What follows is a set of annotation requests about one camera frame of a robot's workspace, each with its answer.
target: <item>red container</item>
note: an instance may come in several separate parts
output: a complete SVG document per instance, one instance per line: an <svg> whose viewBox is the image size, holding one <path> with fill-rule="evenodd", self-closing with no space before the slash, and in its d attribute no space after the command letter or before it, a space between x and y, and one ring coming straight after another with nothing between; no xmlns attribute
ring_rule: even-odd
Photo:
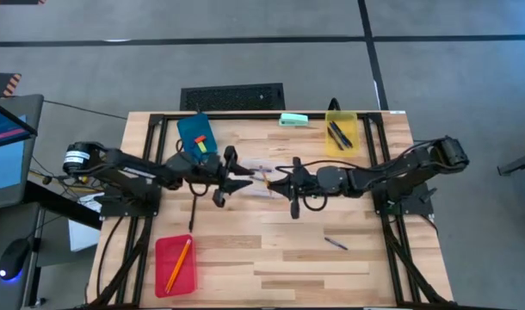
<svg viewBox="0 0 525 310"><path fill-rule="evenodd" d="M188 239L192 240L188 253L175 284L170 292L165 293L167 282L175 269L178 258ZM159 298L174 295L190 294L197 289L197 273L195 272L195 243L190 235L161 238L156 241L156 296Z"/></svg>

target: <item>gray floor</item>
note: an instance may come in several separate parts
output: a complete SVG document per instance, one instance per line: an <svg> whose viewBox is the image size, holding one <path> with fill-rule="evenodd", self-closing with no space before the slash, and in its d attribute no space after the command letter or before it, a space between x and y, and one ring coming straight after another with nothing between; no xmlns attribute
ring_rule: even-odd
<svg viewBox="0 0 525 310"><path fill-rule="evenodd" d="M374 35L525 34L525 0L367 0ZM50 0L1 6L0 40L105 40L362 35L356 1ZM454 298L525 309L525 173L496 166L525 154L525 41L377 43L390 109L416 139L460 138L472 160L437 177L436 223ZM117 115L176 110L182 87L284 83L288 109L376 109L364 43L0 48L0 71L20 72L17 95ZM125 122L46 105L35 157L59 172L67 145L118 146ZM66 238L65 223L58 228ZM43 274L44 308L83 299L88 260ZM69 272L69 294L56 288Z"/></svg>

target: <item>computer mouse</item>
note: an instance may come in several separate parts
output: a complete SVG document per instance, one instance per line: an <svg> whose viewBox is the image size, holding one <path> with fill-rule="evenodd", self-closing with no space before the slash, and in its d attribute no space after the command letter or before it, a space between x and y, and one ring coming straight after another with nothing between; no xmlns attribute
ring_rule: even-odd
<svg viewBox="0 0 525 310"><path fill-rule="evenodd" d="M15 278L22 271L31 245L27 239L16 239L4 250L0 261L0 277L3 280Z"/></svg>

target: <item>wooden table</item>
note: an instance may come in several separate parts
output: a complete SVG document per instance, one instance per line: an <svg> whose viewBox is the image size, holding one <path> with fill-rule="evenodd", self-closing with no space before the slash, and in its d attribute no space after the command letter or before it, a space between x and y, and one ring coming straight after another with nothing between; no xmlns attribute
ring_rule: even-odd
<svg viewBox="0 0 525 310"><path fill-rule="evenodd" d="M142 157L149 116L149 112L129 114L121 144L123 152ZM410 127L406 114L383 112L383 119L394 158L412 144ZM361 149L349 161L369 166L367 142L359 123ZM308 127L279 127L276 120L211 121L211 127L219 152L223 153L225 146L236 146L240 160L259 158L290 164L293 156L301 157L305 163L326 159L324 121L310 121ZM374 143L380 155L376 132L373 130ZM151 160L155 157L157 139L156 130ZM164 158L176 152L177 139L175 122L170 121ZM317 168L315 165L309 170L314 172ZM301 206L300 219L292 220L286 198L237 192L227 199L224 208L217 208L211 201L212 191L198 200L195 216L198 289L193 294L159 299L154 294L155 242L188 233L192 206L188 186L178 191L164 189L159 215L153 221L141 307L395 305L380 219L374 214L370 195L361 199L330 198L322 212L310 212ZM103 224L90 275L89 301L96 296L102 247L116 221L108 219ZM435 230L416 215L405 216L405 221L416 266L439 294L451 299ZM108 247L102 267L102 288L121 265L128 222L129 219L121 222ZM349 251L325 242L324 235L346 245ZM399 267L405 299L409 300L405 269L401 263ZM133 266L125 301L132 299L135 273Z"/></svg>

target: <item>yellow container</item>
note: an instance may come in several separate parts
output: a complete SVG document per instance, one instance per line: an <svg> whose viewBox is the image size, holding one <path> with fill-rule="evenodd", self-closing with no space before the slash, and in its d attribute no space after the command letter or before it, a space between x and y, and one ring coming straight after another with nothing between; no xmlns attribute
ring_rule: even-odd
<svg viewBox="0 0 525 310"><path fill-rule="evenodd" d="M333 130L331 122L341 129L344 136L350 141L352 147L347 147L341 137ZM353 157L358 153L360 141L358 139L358 118L356 112L351 111L327 111L325 113L325 154L332 157ZM335 136L337 142L341 144L340 150L336 141L330 136L330 131Z"/></svg>

